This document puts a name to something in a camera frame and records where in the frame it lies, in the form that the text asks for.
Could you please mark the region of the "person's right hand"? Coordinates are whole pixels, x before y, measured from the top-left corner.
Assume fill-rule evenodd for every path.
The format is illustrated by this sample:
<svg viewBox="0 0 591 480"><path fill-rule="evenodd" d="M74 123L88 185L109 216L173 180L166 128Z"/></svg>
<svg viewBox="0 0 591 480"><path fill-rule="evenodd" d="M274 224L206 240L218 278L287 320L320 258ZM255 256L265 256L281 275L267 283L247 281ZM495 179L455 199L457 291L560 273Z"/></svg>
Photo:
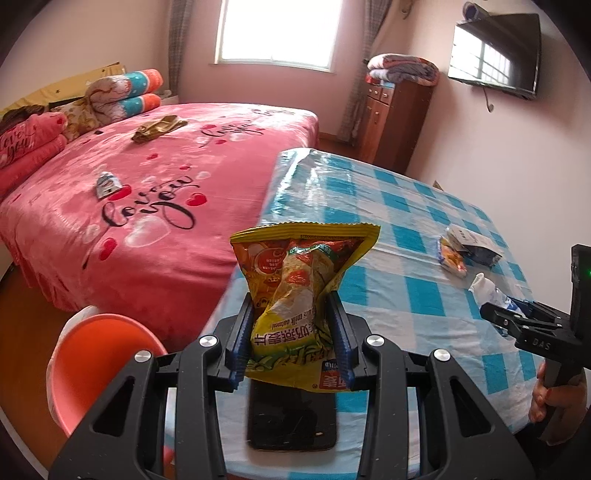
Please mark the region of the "person's right hand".
<svg viewBox="0 0 591 480"><path fill-rule="evenodd" d="M587 411L587 380L585 370L572 377L566 385L546 387L548 362L538 368L529 409L531 423L543 422L551 411L550 424L542 434L548 445L570 440L582 424Z"/></svg>

